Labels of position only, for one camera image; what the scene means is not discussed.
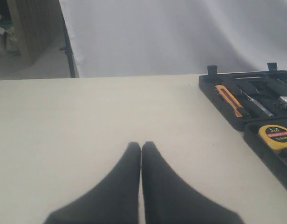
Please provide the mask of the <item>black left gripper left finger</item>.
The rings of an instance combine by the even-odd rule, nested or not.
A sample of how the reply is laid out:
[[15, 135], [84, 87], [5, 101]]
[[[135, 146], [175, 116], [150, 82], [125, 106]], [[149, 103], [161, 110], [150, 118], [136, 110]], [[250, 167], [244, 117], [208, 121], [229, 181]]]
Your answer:
[[53, 211], [47, 224], [137, 224], [141, 148], [130, 142], [118, 163], [89, 192]]

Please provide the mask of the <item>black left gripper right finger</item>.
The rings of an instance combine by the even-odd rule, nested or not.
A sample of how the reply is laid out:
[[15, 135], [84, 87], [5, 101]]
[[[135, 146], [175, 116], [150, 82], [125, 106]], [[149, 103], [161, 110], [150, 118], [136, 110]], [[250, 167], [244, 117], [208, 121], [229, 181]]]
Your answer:
[[187, 184], [152, 141], [142, 147], [142, 185], [148, 224], [242, 224], [234, 211]]

